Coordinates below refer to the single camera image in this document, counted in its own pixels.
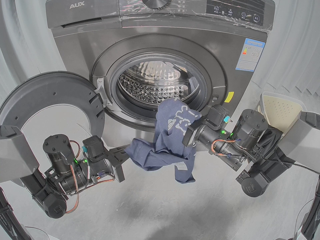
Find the blue connector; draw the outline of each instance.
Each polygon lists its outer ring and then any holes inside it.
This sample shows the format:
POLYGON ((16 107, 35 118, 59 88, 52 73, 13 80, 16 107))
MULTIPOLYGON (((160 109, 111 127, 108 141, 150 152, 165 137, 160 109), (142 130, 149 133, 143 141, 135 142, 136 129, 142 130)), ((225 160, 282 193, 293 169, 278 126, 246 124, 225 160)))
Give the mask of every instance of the blue connector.
POLYGON ((230 122, 230 121, 231 121, 230 116, 227 115, 227 116, 223 119, 223 121, 226 122, 226 123, 230 122))
POLYGON ((83 150, 83 152, 85 152, 85 153, 88 152, 88 150, 87 150, 87 148, 86 148, 85 146, 82 146, 82 150, 83 150))

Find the plastic wrap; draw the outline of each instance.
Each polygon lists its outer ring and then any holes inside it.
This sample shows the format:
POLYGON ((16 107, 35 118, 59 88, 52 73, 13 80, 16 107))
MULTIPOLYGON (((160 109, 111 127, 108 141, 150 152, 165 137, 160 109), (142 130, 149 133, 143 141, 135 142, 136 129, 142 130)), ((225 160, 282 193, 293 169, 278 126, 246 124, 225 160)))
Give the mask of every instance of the plastic wrap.
POLYGON ((169 0, 165 6, 152 9, 142 0, 119 0, 119 10, 123 20, 153 18, 155 14, 185 15, 208 21, 220 19, 270 33, 275 4, 272 0, 169 0))

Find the power button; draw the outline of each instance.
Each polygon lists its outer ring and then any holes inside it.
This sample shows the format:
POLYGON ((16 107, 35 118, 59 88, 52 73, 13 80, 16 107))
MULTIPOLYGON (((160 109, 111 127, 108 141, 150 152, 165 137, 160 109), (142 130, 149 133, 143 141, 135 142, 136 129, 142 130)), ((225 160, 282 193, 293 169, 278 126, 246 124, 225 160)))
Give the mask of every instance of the power button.
POLYGON ((253 15, 253 21, 254 21, 254 22, 259 22, 259 21, 260 21, 259 15, 254 14, 254 15, 253 15))

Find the aux logo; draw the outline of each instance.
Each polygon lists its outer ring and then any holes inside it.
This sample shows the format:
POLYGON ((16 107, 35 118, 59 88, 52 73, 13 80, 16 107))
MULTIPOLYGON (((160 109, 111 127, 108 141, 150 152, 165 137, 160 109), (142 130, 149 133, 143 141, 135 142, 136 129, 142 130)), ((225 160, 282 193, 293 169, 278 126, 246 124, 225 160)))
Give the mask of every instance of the aux logo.
POLYGON ((79 7, 79 6, 84 6, 84 5, 85 5, 85 2, 84 2, 84 1, 83 1, 83 2, 78 2, 78 4, 75 3, 75 4, 70 5, 70 8, 69 8, 69 9, 75 8, 75 7, 79 7))

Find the energy label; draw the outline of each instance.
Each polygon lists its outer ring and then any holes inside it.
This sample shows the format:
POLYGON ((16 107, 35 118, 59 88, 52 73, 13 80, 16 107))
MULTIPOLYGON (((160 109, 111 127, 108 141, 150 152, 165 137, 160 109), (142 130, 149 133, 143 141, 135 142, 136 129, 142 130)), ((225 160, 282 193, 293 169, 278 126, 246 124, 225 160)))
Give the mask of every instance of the energy label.
POLYGON ((246 38, 235 69, 254 72, 265 44, 265 42, 246 38))

